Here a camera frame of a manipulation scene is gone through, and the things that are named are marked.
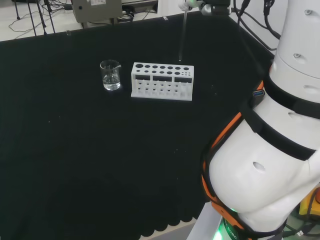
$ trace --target water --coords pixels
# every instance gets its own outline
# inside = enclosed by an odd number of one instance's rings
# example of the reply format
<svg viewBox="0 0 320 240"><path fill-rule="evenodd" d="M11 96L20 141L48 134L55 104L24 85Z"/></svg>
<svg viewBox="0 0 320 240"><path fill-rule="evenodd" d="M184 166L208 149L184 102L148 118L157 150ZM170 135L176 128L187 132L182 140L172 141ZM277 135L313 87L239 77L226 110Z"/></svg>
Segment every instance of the water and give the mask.
<svg viewBox="0 0 320 240"><path fill-rule="evenodd" d="M120 79L117 75L106 75L103 78L104 88L109 91L114 91L120 88Z"/></svg>

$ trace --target black table cloth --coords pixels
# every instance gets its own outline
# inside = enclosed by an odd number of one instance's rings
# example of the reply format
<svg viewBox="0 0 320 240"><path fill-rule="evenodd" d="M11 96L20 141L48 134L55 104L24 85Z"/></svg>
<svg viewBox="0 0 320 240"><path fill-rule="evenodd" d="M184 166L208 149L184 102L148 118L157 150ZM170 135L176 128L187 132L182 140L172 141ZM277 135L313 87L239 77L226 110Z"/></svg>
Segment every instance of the black table cloth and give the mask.
<svg viewBox="0 0 320 240"><path fill-rule="evenodd" d="M201 151L261 79L231 19L190 13L193 101L132 99L134 62L179 64L182 22L0 42L1 239L137 240L199 216ZM272 55L243 35L267 70ZM115 92L107 59L122 65Z"/></svg>

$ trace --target floor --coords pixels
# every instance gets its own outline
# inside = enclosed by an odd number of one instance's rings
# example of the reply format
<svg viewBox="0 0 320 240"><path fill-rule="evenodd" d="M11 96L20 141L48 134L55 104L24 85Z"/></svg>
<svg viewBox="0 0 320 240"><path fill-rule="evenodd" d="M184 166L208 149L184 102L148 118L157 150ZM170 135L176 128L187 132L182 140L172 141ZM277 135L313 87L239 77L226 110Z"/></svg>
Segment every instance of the floor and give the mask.
<svg viewBox="0 0 320 240"><path fill-rule="evenodd" d="M35 35L34 30L32 29L32 22L31 18L29 15L29 9L28 5L26 3L22 2L17 2L17 8L18 8L18 14L20 16L20 20L17 20L17 13L16 13L16 8L15 4L11 0L0 0L0 41L7 41L7 40L12 40L12 39L17 39L17 38L27 38L27 37L32 37ZM40 15L38 12L38 7L34 3L30 3L30 8L34 25L38 27L36 28L36 34L37 35L43 35L44 34L44 29L42 27ZM59 8L51 7L52 10L57 10ZM43 19L46 24L45 31L47 34L52 34L53 28L51 25L50 18L48 16L48 12L44 10L44 16ZM140 21L142 20L147 13L142 12L138 13L134 16L133 21ZM157 18L158 14L156 13L149 13L145 19L152 19L152 18ZM16 21L11 28L15 31L12 31L8 26L12 24L14 21ZM73 12L66 13L64 9L59 10L55 13L52 14L52 21L54 25L54 29L56 32L64 32L67 30L78 30L82 29L82 26L80 23L78 23L75 19L75 16ZM88 27L97 27L100 26L98 24L88 24Z"/></svg>

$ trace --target tripod leg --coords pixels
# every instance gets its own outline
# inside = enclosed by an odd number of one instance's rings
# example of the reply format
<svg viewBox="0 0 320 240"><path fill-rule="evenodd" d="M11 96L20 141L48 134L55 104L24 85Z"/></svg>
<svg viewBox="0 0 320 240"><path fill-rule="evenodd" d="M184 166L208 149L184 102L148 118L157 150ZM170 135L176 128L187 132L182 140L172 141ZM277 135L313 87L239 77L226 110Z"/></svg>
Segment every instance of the tripod leg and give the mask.
<svg viewBox="0 0 320 240"><path fill-rule="evenodd" d="M50 21L51 21L53 32L56 33L54 22L52 21L52 17L51 17L51 8L50 8L50 4L49 4L48 0L46 0L46 6L48 7L48 12L49 12L49 16L50 16Z"/></svg>
<svg viewBox="0 0 320 240"><path fill-rule="evenodd" d="M16 19L20 20L19 13L18 13L18 7L17 7L17 1L16 0L14 0L14 5L15 5L15 11L16 11Z"/></svg>
<svg viewBox="0 0 320 240"><path fill-rule="evenodd" d="M36 0L36 5L38 6L38 11L39 11L40 18L41 18L41 22L42 22L42 26L43 26L43 35L47 35L46 30L45 30L45 28L46 28L47 26L46 26L45 21L44 21L44 18L43 18L43 16L42 16L42 12L41 12L40 5L39 5L38 0Z"/></svg>
<svg viewBox="0 0 320 240"><path fill-rule="evenodd" d="M33 19L33 17L32 17L32 13L31 13L29 1L26 0L26 3L28 4L28 8L29 8L29 13L30 13L30 17L31 17L32 26L33 26L34 35L37 36L37 34L36 34L36 28L35 28L35 24L34 24L34 19Z"/></svg>

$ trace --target white wall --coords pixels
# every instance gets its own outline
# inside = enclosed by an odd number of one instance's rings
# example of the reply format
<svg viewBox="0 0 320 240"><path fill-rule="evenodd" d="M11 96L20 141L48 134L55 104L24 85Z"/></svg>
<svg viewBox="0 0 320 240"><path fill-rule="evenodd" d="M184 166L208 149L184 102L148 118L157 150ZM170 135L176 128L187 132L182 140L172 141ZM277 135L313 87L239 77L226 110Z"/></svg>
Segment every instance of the white wall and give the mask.
<svg viewBox="0 0 320 240"><path fill-rule="evenodd" d="M182 11L178 7L178 2L181 0L158 0L159 1L159 14L161 16L170 16L175 14L181 14ZM278 32L282 33L282 29L285 22L286 11L289 0L276 0L273 7L271 8L269 15L269 23L271 27ZM241 8L243 0L236 0L237 8ZM264 19L264 0L252 0L246 12L251 14L260 23L265 25ZM230 16L233 20L237 21L237 16L232 13ZM257 25L251 18L243 15L244 22L251 28L251 30L258 35L269 47L276 48L278 46L279 40L276 39L268 30L263 29Z"/></svg>

